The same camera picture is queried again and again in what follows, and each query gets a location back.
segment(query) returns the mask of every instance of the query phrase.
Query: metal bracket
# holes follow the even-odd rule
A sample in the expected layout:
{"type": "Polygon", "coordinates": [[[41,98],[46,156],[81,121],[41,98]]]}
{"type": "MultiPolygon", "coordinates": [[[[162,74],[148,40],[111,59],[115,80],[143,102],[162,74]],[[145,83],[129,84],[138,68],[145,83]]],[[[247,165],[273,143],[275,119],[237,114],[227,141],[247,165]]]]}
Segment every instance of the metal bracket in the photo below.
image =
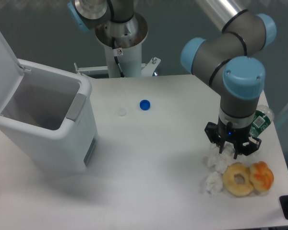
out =
{"type": "Polygon", "coordinates": [[[19,68],[21,68],[25,73],[31,73],[30,69],[26,69],[24,66],[18,66],[19,68]]]}
{"type": "MultiPolygon", "coordinates": [[[[147,64],[142,63],[142,77],[152,77],[157,76],[156,68],[160,64],[161,59],[153,57],[147,64]]],[[[87,76],[96,76],[96,75],[103,75],[108,74],[108,67],[107,66],[98,66],[98,67],[84,67],[78,68],[77,64],[74,63],[75,72],[76,74],[80,75],[87,75],[87,76]]]]}

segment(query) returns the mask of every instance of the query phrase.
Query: blue joint cap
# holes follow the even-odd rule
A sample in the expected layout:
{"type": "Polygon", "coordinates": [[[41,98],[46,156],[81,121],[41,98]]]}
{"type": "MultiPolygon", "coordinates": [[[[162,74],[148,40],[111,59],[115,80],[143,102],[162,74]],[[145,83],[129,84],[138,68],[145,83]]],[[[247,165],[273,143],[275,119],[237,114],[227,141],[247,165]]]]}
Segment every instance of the blue joint cap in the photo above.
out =
{"type": "Polygon", "coordinates": [[[141,101],[140,101],[140,108],[141,108],[142,110],[149,110],[149,108],[150,108],[150,102],[149,102],[149,100],[141,100],[141,101]]]}
{"type": "Polygon", "coordinates": [[[198,48],[205,41],[200,37],[190,40],[182,49],[180,62],[185,69],[192,74],[192,64],[198,48]]]}
{"type": "Polygon", "coordinates": [[[265,25],[265,44],[264,47],[271,44],[276,37],[276,25],[273,19],[263,13],[257,14],[258,17],[264,22],[265,25]]]}
{"type": "Polygon", "coordinates": [[[76,24],[78,25],[78,27],[80,28],[80,30],[82,32],[88,32],[90,31],[86,25],[83,23],[83,21],[81,20],[80,16],[78,15],[76,9],[73,7],[72,2],[70,1],[69,3],[67,3],[67,7],[70,10],[71,14],[72,14],[72,18],[74,19],[74,21],[76,22],[76,24]]]}
{"type": "Polygon", "coordinates": [[[236,57],[224,68],[223,83],[235,97],[252,100],[264,90],[265,69],[260,61],[250,57],[236,57]]]}

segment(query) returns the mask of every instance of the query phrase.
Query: bottle label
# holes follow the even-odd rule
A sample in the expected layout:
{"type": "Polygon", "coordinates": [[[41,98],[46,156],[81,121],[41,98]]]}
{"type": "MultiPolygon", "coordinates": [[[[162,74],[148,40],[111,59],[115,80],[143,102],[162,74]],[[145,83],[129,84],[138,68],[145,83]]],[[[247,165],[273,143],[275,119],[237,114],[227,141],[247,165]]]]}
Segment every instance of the bottle label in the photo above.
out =
{"type": "Polygon", "coordinates": [[[252,127],[258,134],[261,134],[270,124],[270,119],[263,112],[256,110],[252,127]]]}

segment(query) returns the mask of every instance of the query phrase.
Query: table surface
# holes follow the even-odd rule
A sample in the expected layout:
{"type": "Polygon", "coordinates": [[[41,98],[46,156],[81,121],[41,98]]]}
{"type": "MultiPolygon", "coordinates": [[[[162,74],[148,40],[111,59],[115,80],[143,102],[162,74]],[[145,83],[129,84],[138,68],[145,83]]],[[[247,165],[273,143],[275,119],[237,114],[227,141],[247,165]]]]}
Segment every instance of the table surface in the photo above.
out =
{"type": "MultiPolygon", "coordinates": [[[[278,198],[288,170],[274,125],[246,164],[265,161],[272,188],[235,197],[204,189],[204,128],[219,96],[192,75],[91,79],[99,141],[84,174],[45,171],[0,132],[0,230],[245,229],[288,225],[278,198]],[[139,102],[151,108],[142,111],[139,102]],[[126,115],[118,111],[125,109],[126,115]]],[[[260,104],[266,104],[264,94],[260,104]]]]}

